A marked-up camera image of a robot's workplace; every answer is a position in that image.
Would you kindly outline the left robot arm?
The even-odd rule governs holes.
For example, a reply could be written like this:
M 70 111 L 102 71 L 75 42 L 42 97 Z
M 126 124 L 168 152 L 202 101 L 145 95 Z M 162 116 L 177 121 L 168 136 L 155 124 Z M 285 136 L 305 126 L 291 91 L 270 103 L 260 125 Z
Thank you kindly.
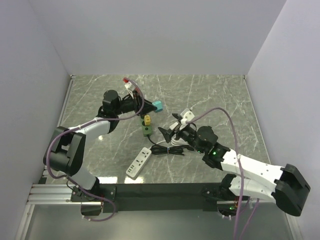
M 141 118 L 154 111 L 162 111 L 161 101 L 150 102 L 141 97 L 135 89 L 123 98 L 115 90 L 108 90 L 103 94 L 102 106 L 92 125 L 85 127 L 66 128 L 57 127 L 51 137 L 55 142 L 49 144 L 43 163 L 48 168 L 62 172 L 82 187 L 82 195 L 88 201 L 94 201 L 103 196 L 100 181 L 83 166 L 85 145 L 99 136 L 109 134 L 117 127 L 119 115 L 129 112 L 139 113 Z

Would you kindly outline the white power strip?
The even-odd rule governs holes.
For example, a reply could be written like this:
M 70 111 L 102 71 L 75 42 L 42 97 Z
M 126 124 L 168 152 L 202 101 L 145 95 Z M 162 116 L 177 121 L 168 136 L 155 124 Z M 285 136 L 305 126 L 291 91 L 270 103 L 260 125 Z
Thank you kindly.
M 147 148 L 143 147 L 135 159 L 132 161 L 130 166 L 126 170 L 126 174 L 129 178 L 135 180 L 138 175 L 140 174 L 141 170 L 150 159 L 152 155 L 152 151 Z

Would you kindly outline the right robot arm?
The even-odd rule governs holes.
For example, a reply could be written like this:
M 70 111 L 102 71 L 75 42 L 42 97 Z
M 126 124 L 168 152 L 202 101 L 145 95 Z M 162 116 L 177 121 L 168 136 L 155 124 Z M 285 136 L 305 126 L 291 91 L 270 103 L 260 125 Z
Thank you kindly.
M 173 116 L 177 121 L 168 129 L 160 127 L 159 131 L 166 142 L 182 139 L 203 155 L 202 160 L 209 167 L 228 172 L 219 187 L 222 198 L 246 196 L 268 200 L 291 216 L 301 215 L 311 187 L 296 166 L 272 165 L 237 154 L 218 142 L 212 127 L 196 129 L 194 124 L 188 124 L 194 118 L 191 111 Z

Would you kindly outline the yellow plug adapter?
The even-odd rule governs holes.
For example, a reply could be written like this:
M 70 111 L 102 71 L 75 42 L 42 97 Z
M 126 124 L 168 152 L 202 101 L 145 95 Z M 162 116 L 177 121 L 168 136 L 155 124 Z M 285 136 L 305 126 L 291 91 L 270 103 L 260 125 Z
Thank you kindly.
M 144 125 L 145 126 L 150 126 L 151 125 L 151 117 L 149 115 L 145 115 L 143 118 Z

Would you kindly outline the teal plug adapter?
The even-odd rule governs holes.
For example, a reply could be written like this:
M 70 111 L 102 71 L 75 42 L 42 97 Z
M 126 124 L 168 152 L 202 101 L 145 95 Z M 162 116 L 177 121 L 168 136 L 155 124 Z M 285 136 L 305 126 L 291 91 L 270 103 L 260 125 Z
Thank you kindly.
M 152 105 L 155 107 L 155 113 L 159 113 L 163 110 L 163 103 L 160 100 L 154 101 Z

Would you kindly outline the green power strip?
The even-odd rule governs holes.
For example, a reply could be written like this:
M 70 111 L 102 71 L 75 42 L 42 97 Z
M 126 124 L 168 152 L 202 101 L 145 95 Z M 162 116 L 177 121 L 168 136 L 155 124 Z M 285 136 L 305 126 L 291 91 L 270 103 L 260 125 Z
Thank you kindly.
M 144 124 L 144 117 L 140 120 L 141 122 L 141 129 L 142 129 L 142 134 L 144 137 L 151 136 L 153 134 L 153 128 L 152 124 L 149 126 L 145 126 Z

